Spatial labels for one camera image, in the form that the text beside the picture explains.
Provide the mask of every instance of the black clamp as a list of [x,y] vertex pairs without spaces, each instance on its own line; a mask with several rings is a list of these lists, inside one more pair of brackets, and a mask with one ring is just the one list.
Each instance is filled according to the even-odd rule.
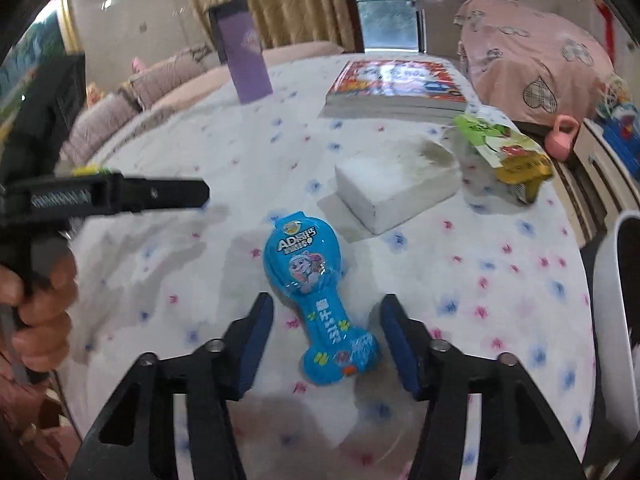
[[385,296],[381,323],[404,389],[430,402],[409,480],[458,480],[469,394],[482,394],[477,480],[585,480],[554,412],[513,354],[463,354]]
[[185,394],[195,480],[246,480],[226,402],[254,383],[273,323],[258,295],[249,315],[193,354],[142,354],[92,425],[66,480],[177,480],[174,394]]
[[[5,143],[0,164],[0,265],[20,276],[27,297],[36,280],[48,283],[33,267],[33,243],[59,239],[69,230],[71,218],[198,208],[209,200],[209,186],[199,179],[147,180],[119,173],[54,177],[60,149],[85,99],[84,56],[51,59],[38,67]],[[14,332],[24,326],[15,305],[0,305],[0,328],[14,378],[20,384],[37,384],[49,375],[25,368],[11,343]]]

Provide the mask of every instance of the blue candy package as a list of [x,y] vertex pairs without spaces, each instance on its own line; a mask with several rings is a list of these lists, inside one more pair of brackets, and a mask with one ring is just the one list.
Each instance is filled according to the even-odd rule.
[[303,212],[276,222],[264,248],[264,270],[302,311],[311,339],[302,367],[316,384],[365,372],[380,358],[374,335],[352,326],[342,306],[341,269],[340,245],[329,224]]

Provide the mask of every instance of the drawer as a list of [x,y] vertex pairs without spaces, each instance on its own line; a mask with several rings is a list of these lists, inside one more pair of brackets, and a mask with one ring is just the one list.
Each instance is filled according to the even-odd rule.
[[574,152],[589,175],[606,209],[607,229],[615,225],[618,215],[638,209],[638,202],[609,152],[584,125],[575,142]]

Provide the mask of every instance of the finger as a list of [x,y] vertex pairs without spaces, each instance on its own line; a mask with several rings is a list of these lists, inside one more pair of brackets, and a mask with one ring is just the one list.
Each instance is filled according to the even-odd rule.
[[25,304],[18,307],[18,313],[27,325],[39,326],[59,316],[77,297],[76,282],[69,282],[60,290],[39,289]]
[[76,259],[71,251],[67,251],[51,268],[49,282],[53,289],[61,290],[75,280],[76,274]]
[[48,355],[25,357],[22,359],[22,362],[27,368],[30,368],[34,372],[50,372],[60,366],[60,363],[65,360],[68,353],[69,343],[65,341],[61,347],[55,349]]
[[14,348],[23,358],[45,356],[60,348],[70,332],[71,318],[63,312],[47,324],[15,333]]
[[24,299],[22,280],[15,272],[0,266],[0,303],[18,305]]

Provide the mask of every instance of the stack of books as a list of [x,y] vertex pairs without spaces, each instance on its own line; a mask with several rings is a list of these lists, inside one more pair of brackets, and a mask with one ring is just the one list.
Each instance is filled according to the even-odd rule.
[[338,118],[451,119],[466,99],[436,61],[350,61],[326,95],[324,115]]

